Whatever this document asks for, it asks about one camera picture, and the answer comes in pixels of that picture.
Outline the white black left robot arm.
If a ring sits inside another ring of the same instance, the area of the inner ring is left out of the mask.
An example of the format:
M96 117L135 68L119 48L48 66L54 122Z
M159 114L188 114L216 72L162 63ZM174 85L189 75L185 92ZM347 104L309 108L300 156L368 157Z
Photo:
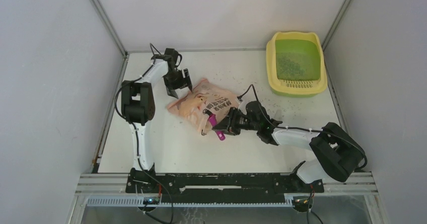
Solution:
M156 106L153 87L163 81L168 96L178 98L177 89L193 85L188 69L180 69L182 55L173 48L166 48L160 53L151 45L152 54L148 69L137 79L123 81L116 97L121 97L120 110L117 114L134 130L133 165L137 171L150 171L154 167L154 157L150 150L149 128L154 118Z

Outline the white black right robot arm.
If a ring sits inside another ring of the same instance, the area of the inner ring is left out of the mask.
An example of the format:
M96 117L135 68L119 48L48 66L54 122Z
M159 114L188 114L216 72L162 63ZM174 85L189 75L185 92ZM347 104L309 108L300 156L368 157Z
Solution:
M329 122L320 130L285 126L282 121L270 118L257 101L249 102L245 112L230 108L212 129L233 136L242 130L252 130L266 144L311 151L315 158L302 161L291 177L291 185L298 192L327 177L345 182L360 167L360 162L366 160L365 151L336 123Z

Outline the pink cat litter bag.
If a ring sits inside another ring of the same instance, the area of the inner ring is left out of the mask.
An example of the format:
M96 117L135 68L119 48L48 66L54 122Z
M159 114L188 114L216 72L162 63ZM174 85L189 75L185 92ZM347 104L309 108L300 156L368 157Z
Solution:
M230 108L238 108L240 104L235 93L202 78L193 91L170 103L167 110L190 122L199 134L206 135L212 129L208 120L211 114L220 122Z

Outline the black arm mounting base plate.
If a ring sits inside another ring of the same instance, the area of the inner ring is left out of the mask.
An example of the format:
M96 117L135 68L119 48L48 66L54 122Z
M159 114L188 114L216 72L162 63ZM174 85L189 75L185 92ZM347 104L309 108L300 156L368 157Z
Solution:
M286 194L323 193L321 180L305 184L295 174L145 174L131 170L125 192L153 194L164 203L266 204L282 203Z

